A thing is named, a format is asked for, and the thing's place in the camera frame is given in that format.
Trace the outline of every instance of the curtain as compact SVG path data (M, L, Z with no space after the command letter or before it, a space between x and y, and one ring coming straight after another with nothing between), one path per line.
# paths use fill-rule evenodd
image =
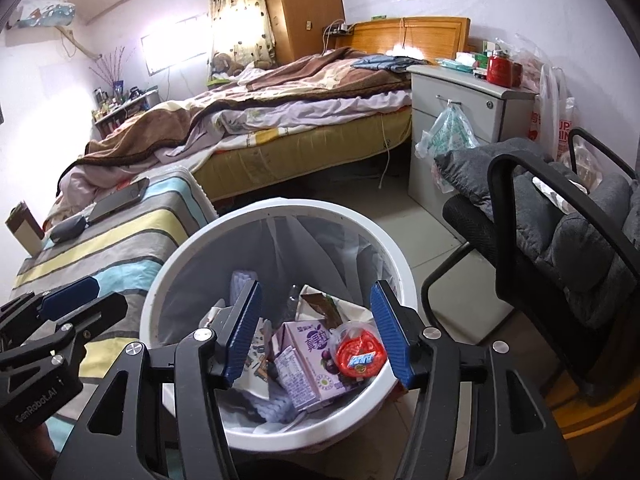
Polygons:
M271 61L274 40L265 0L209 0L214 54L228 54L244 66Z

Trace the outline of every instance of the silver bolt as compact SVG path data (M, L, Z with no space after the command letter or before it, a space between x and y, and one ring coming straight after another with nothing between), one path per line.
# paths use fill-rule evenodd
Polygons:
M427 339L440 339L442 332L434 326L428 326L422 331L422 335Z
M504 341L494 341L492 347L498 354L506 354L509 351L509 345Z
M142 352L143 348L144 347L141 342L134 341L133 343L129 343L127 346L125 346L124 351L127 353L127 355L137 355Z
M196 341L206 341L213 335L213 332L209 328L199 328L193 333L193 338Z

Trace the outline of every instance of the headboard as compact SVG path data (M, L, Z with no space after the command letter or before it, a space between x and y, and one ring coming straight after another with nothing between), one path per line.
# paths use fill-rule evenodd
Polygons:
M455 59L466 50L469 18L455 16L414 16L356 23L350 36L338 36L335 46L350 46L368 54L385 54L393 47L419 49L425 59Z

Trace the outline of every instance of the red lid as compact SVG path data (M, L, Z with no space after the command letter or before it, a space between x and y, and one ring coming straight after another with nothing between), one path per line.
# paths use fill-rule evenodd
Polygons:
M368 330L355 338L345 339L335 357L340 371L354 378L373 377L386 362L385 348Z

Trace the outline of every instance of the white trash can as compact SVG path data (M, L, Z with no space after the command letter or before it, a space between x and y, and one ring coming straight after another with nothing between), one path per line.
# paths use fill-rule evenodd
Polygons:
M228 304L234 270L253 270L262 316L278 321L292 285L305 283L369 306L372 284L388 280L401 304L417 309L414 278L402 252L378 225L350 209L316 200L275 198L226 214L200 229L162 266L146 297L140 339L149 348L180 341L220 298ZM387 362L370 385L283 431L218 396L229 446L248 452L321 449L372 416L396 384ZM175 415L174 388L163 391Z

